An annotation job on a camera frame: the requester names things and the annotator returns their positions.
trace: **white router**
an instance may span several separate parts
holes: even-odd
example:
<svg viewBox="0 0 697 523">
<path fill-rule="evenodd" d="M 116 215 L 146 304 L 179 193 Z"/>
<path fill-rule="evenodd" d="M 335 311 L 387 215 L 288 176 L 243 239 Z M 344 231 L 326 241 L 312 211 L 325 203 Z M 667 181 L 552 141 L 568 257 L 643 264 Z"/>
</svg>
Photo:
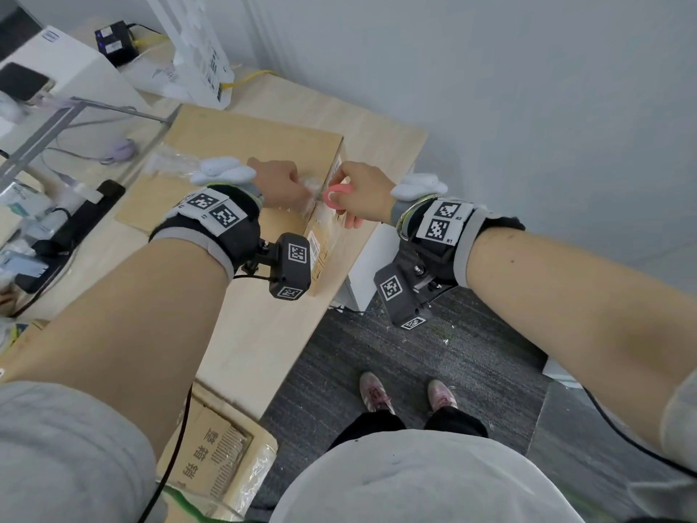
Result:
<svg viewBox="0 0 697 523">
<path fill-rule="evenodd" d="M 235 80 L 230 62 L 215 36 L 213 26 L 205 16 L 203 0 L 147 0 L 155 16 L 174 45 L 171 65 L 174 73 L 156 70 L 164 83 L 157 88 L 139 88 L 155 91 L 165 97 L 178 97 L 198 106 L 222 110 L 230 104 L 231 88 L 221 88 Z M 147 61 L 147 53 L 142 60 Z M 141 59 L 134 61 L 134 68 Z M 129 80 L 129 70 L 122 72 Z M 187 96 L 175 95 L 176 88 L 186 89 Z"/>
</svg>

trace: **person's right hand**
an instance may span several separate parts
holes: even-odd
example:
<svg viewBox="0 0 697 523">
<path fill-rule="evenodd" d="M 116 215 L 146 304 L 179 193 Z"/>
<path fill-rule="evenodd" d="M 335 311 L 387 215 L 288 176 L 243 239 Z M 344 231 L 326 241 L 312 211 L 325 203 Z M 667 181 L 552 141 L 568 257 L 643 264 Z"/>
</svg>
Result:
<svg viewBox="0 0 697 523">
<path fill-rule="evenodd" d="M 329 186 L 341 183 L 347 177 L 353 185 L 353 192 L 329 194 L 329 199 L 343 208 L 337 211 L 339 214 L 348 211 L 344 227 L 353 227 L 356 218 L 389 224 L 390 213 L 395 205 L 395 199 L 390 196 L 395 187 L 392 180 L 376 166 L 344 162 L 330 180 Z"/>
</svg>

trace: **silver bracelet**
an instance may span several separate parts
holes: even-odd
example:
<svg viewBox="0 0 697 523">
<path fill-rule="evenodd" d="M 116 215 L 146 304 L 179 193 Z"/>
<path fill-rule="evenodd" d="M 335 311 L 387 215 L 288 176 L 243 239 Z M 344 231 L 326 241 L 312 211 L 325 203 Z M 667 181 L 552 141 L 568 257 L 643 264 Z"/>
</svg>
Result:
<svg viewBox="0 0 697 523">
<path fill-rule="evenodd" d="M 404 226 L 404 221 L 407 219 L 407 217 L 409 215 L 412 215 L 415 210 L 419 209 L 419 207 L 421 207 L 427 201 L 435 200 L 435 199 L 441 198 L 442 196 L 443 196 L 442 194 L 438 194 L 437 192 L 435 192 L 435 193 L 427 194 L 426 196 L 422 196 L 421 198 L 419 198 L 411 207 L 409 207 L 406 211 L 404 211 L 402 213 L 402 216 L 399 217 L 399 220 L 397 220 L 396 226 L 395 226 L 396 234 L 398 234 L 402 240 L 409 240 L 409 236 L 405 236 L 402 233 L 402 229 L 403 229 L 402 227 Z"/>
</svg>

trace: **black pants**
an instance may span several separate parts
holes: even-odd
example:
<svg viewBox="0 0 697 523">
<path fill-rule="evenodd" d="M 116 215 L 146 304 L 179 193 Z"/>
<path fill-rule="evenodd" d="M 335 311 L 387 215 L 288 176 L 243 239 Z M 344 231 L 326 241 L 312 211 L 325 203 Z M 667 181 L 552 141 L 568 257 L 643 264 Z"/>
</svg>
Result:
<svg viewBox="0 0 697 523">
<path fill-rule="evenodd" d="M 389 411 L 376 411 L 375 413 L 363 413 L 355 419 L 353 424 L 348 426 L 329 447 L 331 450 L 342 442 L 360 439 L 371 433 L 379 431 L 400 431 L 405 430 L 404 422 L 399 417 Z M 484 424 L 464 411 L 454 407 L 441 407 L 431 415 L 425 430 L 431 431 L 450 431 L 451 433 L 462 433 L 463 435 L 475 435 L 476 437 L 489 438 Z"/>
</svg>

